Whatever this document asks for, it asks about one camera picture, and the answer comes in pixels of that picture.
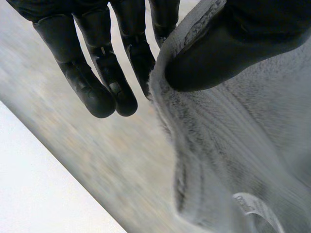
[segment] black fingertip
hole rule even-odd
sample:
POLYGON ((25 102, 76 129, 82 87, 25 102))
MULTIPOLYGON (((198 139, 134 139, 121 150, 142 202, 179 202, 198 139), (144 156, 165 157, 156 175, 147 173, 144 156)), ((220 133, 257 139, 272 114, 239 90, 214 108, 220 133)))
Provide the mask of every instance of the black fingertip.
POLYGON ((107 89, 99 88, 85 92, 83 102, 92 115, 106 118, 114 113, 116 103, 107 89))
POLYGON ((120 79, 120 83, 115 82, 110 84, 109 89, 115 97, 117 112, 123 117, 129 117, 133 115, 138 108, 137 100, 125 78, 120 79))

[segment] concrete surface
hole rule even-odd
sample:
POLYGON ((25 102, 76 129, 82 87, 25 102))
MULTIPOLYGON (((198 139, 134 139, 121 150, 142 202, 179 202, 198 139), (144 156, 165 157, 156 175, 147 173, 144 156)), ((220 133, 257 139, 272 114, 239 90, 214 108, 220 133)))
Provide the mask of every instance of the concrete surface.
POLYGON ((0 101, 0 232, 127 233, 0 101))
MULTIPOLYGON (((182 0, 180 18, 197 2, 182 0)), ((147 3, 146 33, 157 57, 148 9, 147 3)), ((0 100, 128 233, 202 233, 175 213, 173 150, 138 86, 111 15, 114 50, 138 99, 135 115, 93 117, 31 23, 6 1, 0 3, 0 100)))

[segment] cloth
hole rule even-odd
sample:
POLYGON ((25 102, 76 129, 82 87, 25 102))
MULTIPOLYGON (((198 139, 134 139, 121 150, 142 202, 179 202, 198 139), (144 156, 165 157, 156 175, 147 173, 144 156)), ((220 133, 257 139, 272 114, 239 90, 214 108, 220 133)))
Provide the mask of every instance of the cloth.
POLYGON ((177 210, 215 233, 311 233, 311 39, 209 90, 179 93, 165 79, 224 4, 201 0, 150 74, 177 156, 177 210))

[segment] gray towel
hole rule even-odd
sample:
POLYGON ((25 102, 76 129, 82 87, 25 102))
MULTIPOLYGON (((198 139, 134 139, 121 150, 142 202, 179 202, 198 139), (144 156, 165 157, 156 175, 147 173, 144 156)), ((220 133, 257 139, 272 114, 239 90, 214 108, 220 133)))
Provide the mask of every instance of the gray towel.
POLYGON ((178 212, 216 233, 311 233, 311 39, 209 90, 166 82, 166 64, 224 3, 200 1, 151 73, 177 156, 178 212))

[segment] white surface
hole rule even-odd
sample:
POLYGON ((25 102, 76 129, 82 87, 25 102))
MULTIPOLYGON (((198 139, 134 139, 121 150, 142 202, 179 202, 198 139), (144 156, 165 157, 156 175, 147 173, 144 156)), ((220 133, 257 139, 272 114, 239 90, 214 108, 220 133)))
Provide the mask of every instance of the white surface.
POLYGON ((2 102, 0 232, 125 233, 2 102))

